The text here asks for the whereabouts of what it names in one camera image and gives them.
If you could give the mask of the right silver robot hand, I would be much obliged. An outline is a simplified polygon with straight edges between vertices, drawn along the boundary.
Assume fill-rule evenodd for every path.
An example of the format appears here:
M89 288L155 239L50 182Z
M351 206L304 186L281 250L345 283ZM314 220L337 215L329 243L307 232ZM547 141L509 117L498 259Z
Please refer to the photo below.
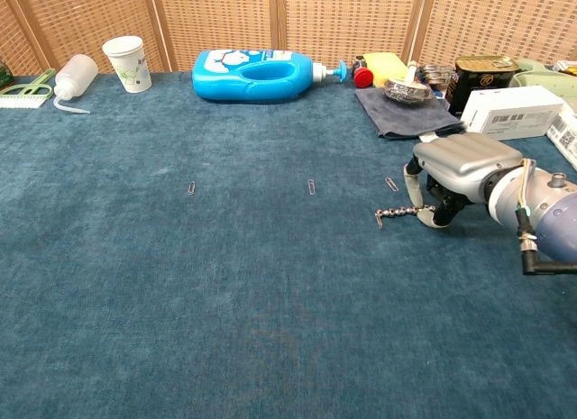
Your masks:
M507 144L476 132L421 141L403 168L417 219L442 229L467 205L487 205L490 194L523 155Z

